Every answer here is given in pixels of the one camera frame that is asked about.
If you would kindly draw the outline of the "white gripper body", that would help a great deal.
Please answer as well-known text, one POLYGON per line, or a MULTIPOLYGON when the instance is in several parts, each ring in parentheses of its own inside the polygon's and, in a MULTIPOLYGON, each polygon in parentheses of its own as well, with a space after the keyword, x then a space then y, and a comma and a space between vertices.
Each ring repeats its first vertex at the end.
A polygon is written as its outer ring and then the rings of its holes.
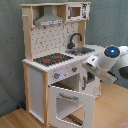
POLYGON ((98 60, 97 56, 91 55, 83 63, 82 66, 92 74, 97 74, 99 69, 97 68, 96 62, 98 60))

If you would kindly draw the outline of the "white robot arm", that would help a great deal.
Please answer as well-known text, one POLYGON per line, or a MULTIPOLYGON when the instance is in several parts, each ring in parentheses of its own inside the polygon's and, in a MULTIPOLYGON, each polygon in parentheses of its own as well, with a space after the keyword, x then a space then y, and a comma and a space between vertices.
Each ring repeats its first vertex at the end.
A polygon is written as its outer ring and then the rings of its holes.
POLYGON ((117 77, 110 73, 116 65, 121 77, 128 79, 128 46, 107 46, 98 56, 91 55, 82 66, 103 82, 112 84, 117 77))

